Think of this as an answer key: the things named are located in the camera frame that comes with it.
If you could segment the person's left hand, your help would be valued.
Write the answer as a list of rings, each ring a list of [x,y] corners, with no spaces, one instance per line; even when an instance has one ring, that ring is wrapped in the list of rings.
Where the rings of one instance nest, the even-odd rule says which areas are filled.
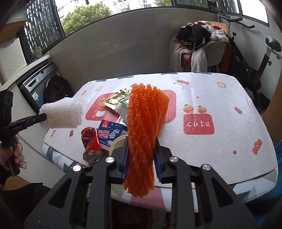
[[[27,164],[24,161],[24,156],[22,154],[23,151],[23,146],[19,142],[20,138],[19,135],[17,134],[15,137],[15,148],[13,149],[12,147],[3,147],[1,146],[1,152],[0,152],[0,157],[1,157],[1,166],[4,167],[6,170],[9,170],[9,166],[7,162],[9,159],[14,159],[14,162],[17,166],[20,168],[27,168]]]

